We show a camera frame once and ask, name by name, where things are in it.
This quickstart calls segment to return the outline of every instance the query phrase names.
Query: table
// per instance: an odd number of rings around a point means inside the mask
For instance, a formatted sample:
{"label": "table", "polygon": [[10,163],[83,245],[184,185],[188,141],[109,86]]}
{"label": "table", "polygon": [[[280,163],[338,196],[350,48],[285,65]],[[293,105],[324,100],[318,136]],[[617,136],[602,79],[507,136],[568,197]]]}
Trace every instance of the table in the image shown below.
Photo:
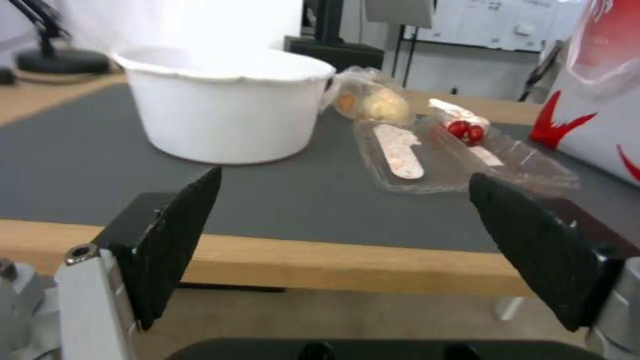
{"label": "table", "polygon": [[[0,88],[0,126],[114,83],[122,76],[70,86],[20,84]],[[412,92],[419,113],[427,100],[455,100],[496,122],[532,124],[538,105]],[[71,247],[91,241],[101,228],[0,220],[0,254],[34,265],[45,275]],[[500,254],[339,245],[305,241],[204,235],[183,281],[319,290],[531,296]]]}

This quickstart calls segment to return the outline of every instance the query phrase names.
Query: red logo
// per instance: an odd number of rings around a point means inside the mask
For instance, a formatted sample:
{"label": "red logo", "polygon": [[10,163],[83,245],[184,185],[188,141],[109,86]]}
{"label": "red logo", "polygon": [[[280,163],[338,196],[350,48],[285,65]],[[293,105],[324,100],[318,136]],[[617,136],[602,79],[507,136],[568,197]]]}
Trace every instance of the red logo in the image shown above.
{"label": "red logo", "polygon": [[533,130],[529,135],[531,140],[541,142],[552,149],[557,149],[560,141],[568,133],[572,132],[579,126],[586,124],[598,115],[598,113],[593,113],[579,117],[567,124],[555,125],[554,113],[556,112],[558,100],[560,100],[561,95],[562,92],[556,91],[551,98],[549,98],[549,101],[547,101],[544,108],[542,108],[540,115],[538,115],[536,125],[534,125]]}
{"label": "red logo", "polygon": [[636,180],[640,181],[640,167],[638,167],[636,164],[631,162],[631,159],[629,159],[625,154],[625,152],[622,151],[622,146],[618,145],[617,148],[618,148],[618,154],[620,155],[622,162],[625,164],[625,167],[627,168],[631,176],[633,176]]}

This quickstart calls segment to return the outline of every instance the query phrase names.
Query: red and white bag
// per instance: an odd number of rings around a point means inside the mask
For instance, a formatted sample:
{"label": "red and white bag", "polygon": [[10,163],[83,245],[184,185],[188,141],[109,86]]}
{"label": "red and white bag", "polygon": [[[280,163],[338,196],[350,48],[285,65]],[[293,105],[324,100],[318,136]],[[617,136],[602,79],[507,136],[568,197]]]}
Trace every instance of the red and white bag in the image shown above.
{"label": "red and white bag", "polygon": [[530,137],[640,186],[640,1],[590,1]]}

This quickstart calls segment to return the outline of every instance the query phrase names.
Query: floor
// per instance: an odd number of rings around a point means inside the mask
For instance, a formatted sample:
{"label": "floor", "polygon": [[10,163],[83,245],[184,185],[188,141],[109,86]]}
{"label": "floor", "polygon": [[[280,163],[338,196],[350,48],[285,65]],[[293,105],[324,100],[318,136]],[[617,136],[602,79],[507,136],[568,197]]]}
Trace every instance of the floor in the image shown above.
{"label": "floor", "polygon": [[141,360],[164,359],[208,338],[536,339],[582,346],[539,300],[516,318],[493,315],[497,299],[330,291],[177,290],[141,335]]}

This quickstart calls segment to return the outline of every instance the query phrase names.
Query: metal bolt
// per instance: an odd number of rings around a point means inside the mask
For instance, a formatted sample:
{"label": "metal bolt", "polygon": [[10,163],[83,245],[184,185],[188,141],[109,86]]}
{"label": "metal bolt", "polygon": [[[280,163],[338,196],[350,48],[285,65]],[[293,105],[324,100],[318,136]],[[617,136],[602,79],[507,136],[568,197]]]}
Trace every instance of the metal bolt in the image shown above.
{"label": "metal bolt", "polygon": [[13,261],[7,258],[0,258],[0,277],[9,281],[14,281],[18,278],[18,269],[16,269]]}
{"label": "metal bolt", "polygon": [[67,251],[65,254],[65,264],[67,264],[67,266],[73,266],[99,256],[100,250],[95,246],[95,244],[82,244],[72,247]]}

